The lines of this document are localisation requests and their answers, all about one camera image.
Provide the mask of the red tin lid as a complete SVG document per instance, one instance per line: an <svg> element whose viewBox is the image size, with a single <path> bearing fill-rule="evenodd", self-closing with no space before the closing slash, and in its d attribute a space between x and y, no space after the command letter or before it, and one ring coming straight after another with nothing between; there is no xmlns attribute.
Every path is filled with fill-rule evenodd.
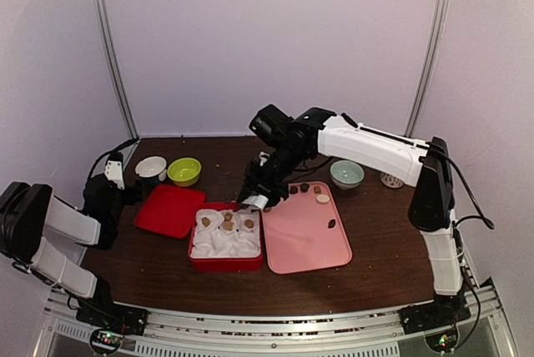
<svg viewBox="0 0 534 357"><path fill-rule="evenodd" d="M206 194L202 191L160 184L137 213L134 225L151 233L184 239L205 200Z"/></svg>

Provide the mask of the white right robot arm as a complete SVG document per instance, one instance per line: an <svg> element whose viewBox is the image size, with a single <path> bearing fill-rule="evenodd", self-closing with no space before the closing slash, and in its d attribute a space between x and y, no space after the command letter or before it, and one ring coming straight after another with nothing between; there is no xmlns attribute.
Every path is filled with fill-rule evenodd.
<svg viewBox="0 0 534 357"><path fill-rule="evenodd" d="M451 162L443 139L397 136L357 123L346 113L317 107L292 118L273 104L257 112L249 127L272 151L248 163L238 204L257 209L274 207L289 197L289 176L318 155L389 174L414 189L408 219L423 236L434 291L440 296L429 304L428 318L443 325L459 312L456 295L461 292L463 278L453 229Z"/></svg>

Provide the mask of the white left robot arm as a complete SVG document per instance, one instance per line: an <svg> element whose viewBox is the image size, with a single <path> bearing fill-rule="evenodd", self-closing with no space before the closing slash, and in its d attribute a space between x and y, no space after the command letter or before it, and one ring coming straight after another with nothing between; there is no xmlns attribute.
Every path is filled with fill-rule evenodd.
<svg viewBox="0 0 534 357"><path fill-rule="evenodd" d="M103 327L120 318L108 281L73 262L48 239L57 234L88 249L109 250L127 206L141 197L123 176L123 154L115 149L97 159L102 173L89 173L83 206L75 208L48 184L11 182L1 194L1 253L13 267L63 288L88 303L88 314Z"/></svg>

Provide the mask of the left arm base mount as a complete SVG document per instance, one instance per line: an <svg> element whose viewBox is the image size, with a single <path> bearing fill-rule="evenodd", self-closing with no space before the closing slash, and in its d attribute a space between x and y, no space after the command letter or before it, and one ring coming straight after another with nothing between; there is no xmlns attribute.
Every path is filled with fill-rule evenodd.
<svg viewBox="0 0 534 357"><path fill-rule="evenodd" d="M143 335L148 314L146 309L121 304L116 304L112 313L97 311L92 306L82 306L78 308L76 320L109 329L116 334Z"/></svg>

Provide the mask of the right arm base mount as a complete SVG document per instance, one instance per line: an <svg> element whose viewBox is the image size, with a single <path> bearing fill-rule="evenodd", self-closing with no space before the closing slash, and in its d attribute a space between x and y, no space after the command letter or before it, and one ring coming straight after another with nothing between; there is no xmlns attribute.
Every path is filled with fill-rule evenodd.
<svg viewBox="0 0 534 357"><path fill-rule="evenodd" d="M471 311L466 306L428 303L407 306L399 311L399 316L404 333L414 334L452 326L469 319Z"/></svg>

